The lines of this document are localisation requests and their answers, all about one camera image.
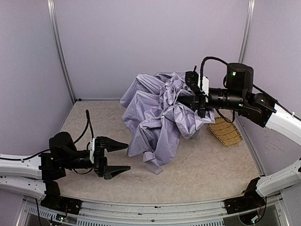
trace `purple fabric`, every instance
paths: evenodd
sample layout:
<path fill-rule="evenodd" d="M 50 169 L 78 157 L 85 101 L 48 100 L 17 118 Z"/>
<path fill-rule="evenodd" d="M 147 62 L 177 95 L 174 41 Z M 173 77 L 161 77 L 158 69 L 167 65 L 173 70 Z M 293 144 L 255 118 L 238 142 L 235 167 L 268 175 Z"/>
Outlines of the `purple fabric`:
<path fill-rule="evenodd" d="M 203 124 L 214 123 L 213 110 L 200 118 L 176 101 L 179 96 L 192 95 L 184 75 L 139 74 L 120 100 L 127 108 L 122 121 L 133 133 L 127 154 L 142 153 L 145 166 L 156 174 L 174 158 L 181 135 L 189 139 Z"/>

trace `wall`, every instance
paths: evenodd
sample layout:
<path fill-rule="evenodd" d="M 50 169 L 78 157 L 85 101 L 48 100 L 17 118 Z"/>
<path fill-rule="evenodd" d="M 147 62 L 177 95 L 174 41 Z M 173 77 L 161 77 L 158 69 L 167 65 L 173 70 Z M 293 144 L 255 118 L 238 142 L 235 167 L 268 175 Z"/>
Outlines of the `wall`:
<path fill-rule="evenodd" d="M 247 7 L 247 0 L 55 1 L 77 98 L 120 98 L 139 73 L 192 70 L 206 56 L 236 62 Z M 225 71 L 206 63 L 212 86 Z"/>
<path fill-rule="evenodd" d="M 0 97 L 0 153 L 30 155 L 48 148 L 71 102 L 45 0 L 0 1 Z M 1 226 L 13 224 L 21 201 L 0 191 Z"/>
<path fill-rule="evenodd" d="M 254 84 L 301 115 L 301 1 L 257 1 L 245 64 Z M 301 157 L 301 147 L 269 129 L 240 118 L 267 175 Z M 293 226 L 301 225 L 301 185 L 282 192 Z"/>

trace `lavender cloth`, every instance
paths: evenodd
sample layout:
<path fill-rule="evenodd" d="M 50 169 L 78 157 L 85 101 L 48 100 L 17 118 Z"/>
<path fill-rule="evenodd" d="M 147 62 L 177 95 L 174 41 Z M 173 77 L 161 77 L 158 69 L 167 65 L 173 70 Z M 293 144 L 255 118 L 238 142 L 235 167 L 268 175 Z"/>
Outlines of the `lavender cloth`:
<path fill-rule="evenodd" d="M 133 133 L 128 156 L 143 153 L 145 166 L 159 174 L 160 166 L 172 161 L 181 135 L 191 138 L 205 123 L 214 123 L 214 111 L 200 118 L 197 112 L 177 102 L 193 93 L 185 73 L 139 74 L 120 100 L 126 111 L 122 121 Z"/>

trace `gray backdrop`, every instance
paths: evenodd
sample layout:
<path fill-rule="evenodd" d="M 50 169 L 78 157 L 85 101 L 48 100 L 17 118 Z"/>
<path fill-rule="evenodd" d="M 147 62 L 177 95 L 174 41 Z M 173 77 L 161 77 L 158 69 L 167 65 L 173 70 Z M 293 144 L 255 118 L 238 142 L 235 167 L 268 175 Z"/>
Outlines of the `gray backdrop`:
<path fill-rule="evenodd" d="M 139 73 L 187 71 L 206 56 L 238 61 L 248 1 L 55 1 L 77 98 L 120 98 Z M 221 86 L 225 66 L 205 74 Z"/>
<path fill-rule="evenodd" d="M 71 102 L 44 0 L 0 1 L 0 97 L 0 153 L 48 148 Z M 1 226 L 13 224 L 21 201 L 0 191 Z"/>
<path fill-rule="evenodd" d="M 301 1 L 256 1 L 245 64 L 254 68 L 254 83 L 301 116 Z M 269 175 L 301 157 L 301 148 L 269 129 L 241 118 Z M 301 225 L 301 185 L 282 192 L 293 226 Z"/>

